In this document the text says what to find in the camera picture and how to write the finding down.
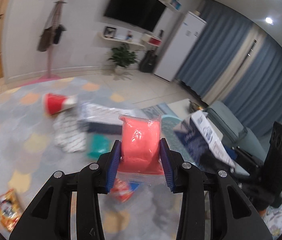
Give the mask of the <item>long blue white carton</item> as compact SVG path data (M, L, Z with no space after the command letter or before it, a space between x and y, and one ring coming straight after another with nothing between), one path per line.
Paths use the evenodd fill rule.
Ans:
M99 134L121 134L123 122L119 117L121 115L136 117L138 114L135 109L106 107L89 102L81 103L77 110L80 131Z

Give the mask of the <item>teal sponge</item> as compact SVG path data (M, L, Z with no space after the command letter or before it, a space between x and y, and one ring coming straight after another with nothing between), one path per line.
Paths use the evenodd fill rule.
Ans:
M87 156L98 159L100 155L110 151L110 140L103 134L92 134L88 143Z

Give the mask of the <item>small blue shelf box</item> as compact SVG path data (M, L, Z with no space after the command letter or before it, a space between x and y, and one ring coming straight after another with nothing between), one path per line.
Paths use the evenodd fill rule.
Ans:
M169 4L177 11L179 11L182 6L179 0L170 0Z

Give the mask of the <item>white standing air conditioner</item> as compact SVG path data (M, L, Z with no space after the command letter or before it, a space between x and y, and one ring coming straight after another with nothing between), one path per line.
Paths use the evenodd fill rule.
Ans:
M154 74L166 81L172 81L205 25L206 21L192 12L188 12L159 60Z

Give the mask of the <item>white lower wall shelf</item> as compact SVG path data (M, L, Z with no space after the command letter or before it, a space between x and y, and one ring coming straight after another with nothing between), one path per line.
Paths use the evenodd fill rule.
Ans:
M125 43L125 44L128 44L130 46L137 46L137 47L140 47L142 49L145 48L145 46L139 42L133 42L133 41L127 41L127 40L121 40L119 38L110 38L110 37L105 37L103 35L103 33L101 32L98 32L98 36L103 39L103 40L106 40L106 41L111 41L111 42L120 42L120 43Z

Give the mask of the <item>teal sofa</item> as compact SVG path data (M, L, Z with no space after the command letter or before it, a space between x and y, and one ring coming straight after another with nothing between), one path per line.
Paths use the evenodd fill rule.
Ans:
M236 173L255 175L264 165L267 153L251 129L244 126L221 101L204 109L207 118L222 133L222 143L230 149Z

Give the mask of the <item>blue patterned rug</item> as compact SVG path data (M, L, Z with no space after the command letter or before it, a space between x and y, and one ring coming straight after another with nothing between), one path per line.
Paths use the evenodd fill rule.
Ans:
M158 105L145 107L141 109L141 111L149 118L154 119L163 115L172 115L176 116L176 114L172 111L172 109L166 103L160 103Z

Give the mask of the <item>small blue white box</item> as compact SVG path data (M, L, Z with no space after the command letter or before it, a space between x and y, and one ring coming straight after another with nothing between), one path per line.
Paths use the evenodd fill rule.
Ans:
M226 152L206 115L196 111L174 127L174 133L183 144L194 164L204 172L235 171L234 161Z

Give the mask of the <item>black hanging bag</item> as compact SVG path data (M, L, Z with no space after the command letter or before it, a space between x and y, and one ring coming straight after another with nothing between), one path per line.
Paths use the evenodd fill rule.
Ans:
M59 44L61 35L64 31L66 31L66 28L62 24L60 24L55 30L53 44Z

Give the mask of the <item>black wall television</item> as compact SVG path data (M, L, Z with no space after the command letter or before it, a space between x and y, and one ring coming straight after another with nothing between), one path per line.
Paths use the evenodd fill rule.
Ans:
M159 0L110 0L104 16L152 32L165 9Z

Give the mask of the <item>dark bowl with items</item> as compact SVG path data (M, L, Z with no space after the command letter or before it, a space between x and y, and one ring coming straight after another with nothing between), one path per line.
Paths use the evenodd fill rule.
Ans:
M204 110L204 108L192 101L189 101L189 112L190 113L193 113L193 112L196 112L196 111L202 111Z

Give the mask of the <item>light blue plastic basket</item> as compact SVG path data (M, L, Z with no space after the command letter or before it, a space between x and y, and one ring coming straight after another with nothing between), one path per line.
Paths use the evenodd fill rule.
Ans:
M183 149L183 145L174 133L174 127L180 122L181 119L174 115L166 114L161 116L161 130L163 137L166 139L169 148L176 152L181 152Z

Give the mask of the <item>butterfly picture frame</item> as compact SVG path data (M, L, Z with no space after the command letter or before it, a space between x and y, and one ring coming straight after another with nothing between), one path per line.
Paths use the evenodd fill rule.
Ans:
M115 27L108 27L104 28L103 37L105 38L115 38L116 37L117 29Z

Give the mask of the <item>pink soft packet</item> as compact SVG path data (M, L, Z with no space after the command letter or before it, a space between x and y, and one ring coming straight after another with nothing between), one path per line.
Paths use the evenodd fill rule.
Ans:
M144 119L120 115L123 122L121 161L118 171L160 176L163 168L159 161L161 119Z

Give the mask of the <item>red white paper cup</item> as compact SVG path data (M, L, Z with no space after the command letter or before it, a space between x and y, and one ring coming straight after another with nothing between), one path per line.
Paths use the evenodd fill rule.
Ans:
M77 96L64 96L60 94L47 93L42 97L44 111L54 115L75 107L78 103Z

